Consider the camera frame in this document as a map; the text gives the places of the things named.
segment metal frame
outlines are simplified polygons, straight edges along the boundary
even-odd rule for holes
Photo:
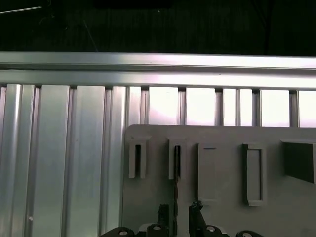
[[[0,52],[0,83],[316,90],[316,58]]]

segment rectangular slot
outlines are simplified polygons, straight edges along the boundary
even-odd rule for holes
[[[265,148],[244,144],[245,199],[249,206],[263,206],[267,201],[267,167]]]
[[[128,177],[141,179],[146,177],[147,140],[132,139],[129,143]]]
[[[216,148],[211,144],[198,145],[197,197],[204,204],[216,201]]]
[[[185,139],[169,139],[169,179],[174,179],[175,175],[185,179],[187,145]]]

